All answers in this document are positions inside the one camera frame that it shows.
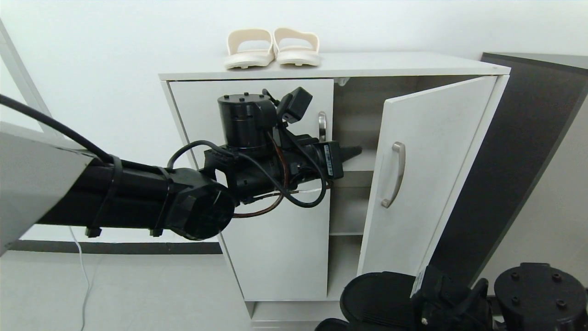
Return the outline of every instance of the dark gray panel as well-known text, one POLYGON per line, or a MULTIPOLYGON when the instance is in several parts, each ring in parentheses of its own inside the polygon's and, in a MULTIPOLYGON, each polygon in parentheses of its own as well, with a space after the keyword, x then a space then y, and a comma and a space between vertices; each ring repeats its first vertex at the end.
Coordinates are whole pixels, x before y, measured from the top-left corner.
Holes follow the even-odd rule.
POLYGON ((533 54, 533 53, 484 53, 486 58, 488 57, 502 57, 502 58, 511 58, 511 59, 523 59, 523 60, 531 60, 531 61, 540 61, 544 62, 546 65, 556 64, 561 66, 577 68, 581 69, 577 71, 578 73, 582 73, 584 71, 585 74, 588 74, 588 56, 585 55, 562 55, 562 54, 533 54))
POLYGON ((471 283, 500 243, 567 132, 588 77, 494 55, 510 80, 431 264, 471 283))

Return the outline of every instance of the metal handle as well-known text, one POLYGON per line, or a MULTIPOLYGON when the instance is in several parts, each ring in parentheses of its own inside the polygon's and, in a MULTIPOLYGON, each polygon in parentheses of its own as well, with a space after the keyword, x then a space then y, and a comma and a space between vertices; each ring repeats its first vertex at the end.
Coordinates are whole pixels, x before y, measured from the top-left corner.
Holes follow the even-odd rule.
POLYGON ((404 178, 404 169, 406 165, 406 147, 403 143, 397 141, 392 145, 392 151, 398 153, 398 177, 396 178, 396 186, 394 187, 394 192, 392 192, 392 197, 390 200, 384 199, 382 200, 382 206, 385 208, 389 208, 390 205, 396 199, 398 195, 398 191, 400 191, 400 186, 402 185, 402 179, 404 178))
POLYGON ((327 114, 324 111, 319 113, 319 141, 327 141, 327 114))

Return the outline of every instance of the white cable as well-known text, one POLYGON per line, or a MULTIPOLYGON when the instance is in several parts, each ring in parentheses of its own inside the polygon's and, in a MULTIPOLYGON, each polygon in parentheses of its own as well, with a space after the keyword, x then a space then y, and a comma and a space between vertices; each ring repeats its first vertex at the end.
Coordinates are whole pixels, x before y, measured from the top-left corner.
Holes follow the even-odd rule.
POLYGON ((90 294, 90 280, 88 279, 88 274, 86 273, 86 267, 83 265, 82 246, 79 245, 78 239, 76 239, 74 230, 71 226, 69 227, 69 233, 71 233, 75 245, 78 247, 79 262, 82 265, 83 276, 86 278, 86 296, 84 297, 82 304, 82 328, 80 329, 80 331, 83 331, 84 327, 86 326, 86 302, 88 302, 88 295, 90 294))
POLYGON ((312 192, 320 192, 322 188, 313 188, 312 190, 300 190, 298 193, 312 193, 312 192))

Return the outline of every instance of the cream slide sandal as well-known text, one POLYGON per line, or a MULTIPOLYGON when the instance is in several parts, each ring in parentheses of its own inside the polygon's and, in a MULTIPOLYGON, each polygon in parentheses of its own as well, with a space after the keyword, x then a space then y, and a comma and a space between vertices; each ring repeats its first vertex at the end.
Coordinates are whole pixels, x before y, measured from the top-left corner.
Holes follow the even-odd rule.
POLYGON ((278 28, 273 33, 277 49, 276 62, 279 64, 319 65, 319 37, 310 32, 300 32, 289 28, 278 28), (284 39, 300 39, 310 43, 309 46, 297 45, 280 48, 284 39))
POLYGON ((273 36, 264 29, 241 29, 229 34, 226 39, 229 56, 225 59, 225 68, 265 67, 273 61, 273 36), (267 41, 267 49, 239 51, 239 46, 246 41, 267 41))

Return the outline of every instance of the cabinet door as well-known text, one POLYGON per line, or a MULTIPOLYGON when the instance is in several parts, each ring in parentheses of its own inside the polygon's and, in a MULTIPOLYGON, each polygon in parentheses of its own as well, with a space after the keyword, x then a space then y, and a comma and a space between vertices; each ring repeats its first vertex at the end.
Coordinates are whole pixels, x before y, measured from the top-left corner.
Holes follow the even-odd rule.
MULTIPOLYGON (((217 98, 224 94, 261 93, 267 88, 277 99, 298 86, 313 95, 310 107, 298 123, 288 127, 294 134, 318 137, 319 113, 327 118, 327 140, 332 138, 333 80, 194 81, 170 83, 182 124, 190 141, 225 143, 217 98)), ((204 164, 202 150, 194 149, 196 162, 204 164)), ((301 189, 320 187, 311 181, 301 189)), ((298 194, 313 201, 316 193, 298 194)), ((236 213, 268 207, 267 198, 236 213)), ((321 204, 301 208, 284 199, 268 214, 233 219, 222 236, 246 301, 324 299, 327 290, 330 191, 321 204)))
POLYGON ((386 100, 358 274, 416 275, 496 77, 386 100))

